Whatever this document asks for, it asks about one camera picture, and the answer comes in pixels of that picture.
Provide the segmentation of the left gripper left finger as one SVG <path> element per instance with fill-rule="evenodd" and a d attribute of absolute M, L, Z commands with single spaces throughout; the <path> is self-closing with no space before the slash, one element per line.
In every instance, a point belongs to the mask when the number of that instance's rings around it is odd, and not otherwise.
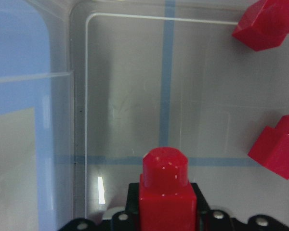
<path fill-rule="evenodd" d="M 125 208 L 103 219 L 100 224 L 85 218 L 76 218 L 60 228 L 61 231 L 138 231 L 139 183 L 130 183 Z"/>

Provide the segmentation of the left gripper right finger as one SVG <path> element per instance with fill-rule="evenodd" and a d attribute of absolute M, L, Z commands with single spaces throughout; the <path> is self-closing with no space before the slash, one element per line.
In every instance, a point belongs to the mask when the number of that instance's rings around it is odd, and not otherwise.
<path fill-rule="evenodd" d="M 243 223 L 220 209 L 210 208 L 197 183 L 191 184 L 197 196 L 197 214 L 201 231 L 289 231 L 289 226 L 268 215 L 257 214 Z"/>

